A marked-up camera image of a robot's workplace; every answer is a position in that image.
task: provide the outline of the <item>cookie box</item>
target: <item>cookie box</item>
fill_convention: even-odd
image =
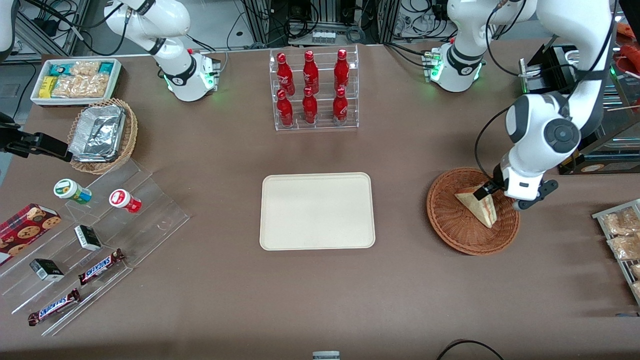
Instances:
[[[113,63],[113,67],[111,68],[111,72],[109,73],[109,81],[107,83],[106,91],[104,92],[103,97],[82,97],[82,98],[73,98],[73,99],[61,99],[61,98],[46,98],[40,97],[40,87],[42,86],[42,82],[45,81],[45,78],[49,76],[52,67],[57,65],[63,65],[68,63],[73,63],[75,61],[99,61],[101,63]],[[55,59],[55,60],[47,60],[42,64],[42,69],[40,70],[40,74],[38,75],[38,79],[36,81],[36,85],[33,87],[33,91],[31,92],[31,101],[34,104],[47,107],[47,106],[84,106],[88,104],[93,104],[94,102],[102,101],[110,99],[113,95],[113,91],[116,88],[116,84],[118,82],[118,75],[120,75],[121,64],[118,60],[114,58],[67,58],[67,59]]]
[[[38,204],[29,204],[0,224],[0,265],[61,221],[57,212]]]

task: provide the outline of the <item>red cookie box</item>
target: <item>red cookie box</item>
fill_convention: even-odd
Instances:
[[[57,212],[38,204],[29,204],[0,224],[0,265],[61,221]]]

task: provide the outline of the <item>small bottle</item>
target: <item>small bottle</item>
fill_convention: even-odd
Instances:
[[[278,89],[278,102],[276,103],[276,107],[278,108],[278,116],[280,117],[280,121],[282,126],[284,127],[292,127],[293,126],[293,107],[291,106],[291,102],[287,99],[287,94],[282,89]]]
[[[320,91],[320,79],[314,52],[311,50],[305,51],[305,67],[302,69],[302,74],[305,77],[305,86],[310,86],[313,94],[317,94]]]
[[[62,179],[53,186],[53,193],[61,199],[71,199],[78,204],[86,204],[91,200],[91,190],[83,188],[71,179]]]
[[[302,107],[305,109],[305,121],[307,124],[315,124],[318,116],[318,101],[314,97],[311,86],[305,87],[305,98],[302,100]]]
[[[279,53],[276,58],[278,59],[278,82],[280,88],[286,91],[287,96],[293,96],[296,93],[296,87],[293,85],[293,71],[287,64],[287,57],[283,53]]]
[[[344,97],[344,87],[340,86],[335,92],[335,99],[333,100],[333,123],[342,126],[347,122],[347,107],[349,103]]]
[[[142,208],[142,201],[137,197],[133,197],[130,192],[124,189],[118,189],[109,196],[109,203],[116,208],[124,208],[128,212],[135,214]]]
[[[338,50],[338,61],[333,68],[333,76],[335,77],[333,84],[335,91],[338,91],[340,86],[347,88],[347,85],[349,85],[349,64],[347,63],[347,51],[345,49]]]

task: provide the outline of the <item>coca-cola bottle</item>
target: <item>coca-cola bottle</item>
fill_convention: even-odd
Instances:
[[[318,115],[318,101],[314,97],[311,86],[305,87],[305,98],[302,100],[302,107],[305,110],[305,121],[307,124],[315,124]]]
[[[305,67],[302,69],[302,74],[305,77],[305,86],[310,86],[311,91],[317,94],[320,91],[320,79],[318,65],[314,61],[314,52],[311,50],[305,51]]]
[[[340,86],[338,90],[335,91],[335,99],[333,100],[333,122],[342,126],[347,121],[347,107],[349,103],[347,99],[344,97],[344,87]]]
[[[291,67],[287,64],[287,57],[283,53],[279,53],[276,58],[278,59],[278,82],[280,88],[284,89],[288,96],[293,96],[296,93],[296,87],[293,85],[293,72]]]
[[[287,94],[283,89],[278,89],[278,102],[276,107],[278,108],[278,116],[284,127],[293,126],[293,107],[291,102],[287,99]]]
[[[338,61],[333,68],[333,76],[335,82],[333,86],[337,91],[340,86],[347,88],[349,85],[349,64],[347,63],[347,51],[345,49],[338,50]]]

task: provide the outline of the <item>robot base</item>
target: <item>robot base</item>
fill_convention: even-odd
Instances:
[[[220,80],[220,63],[214,63],[211,58],[202,54],[191,55],[196,60],[196,70],[184,85],[171,84],[164,77],[169,90],[182,101],[196,101],[211,91],[218,90]]]
[[[430,53],[422,56],[422,64],[430,65],[432,69],[424,69],[424,78],[429,82],[434,82],[444,90],[450,92],[463,92],[471,87],[471,84],[480,76],[482,63],[478,65],[475,74],[461,76],[458,71],[449,65],[447,61],[447,51],[451,44],[444,44],[441,47],[434,47]]]

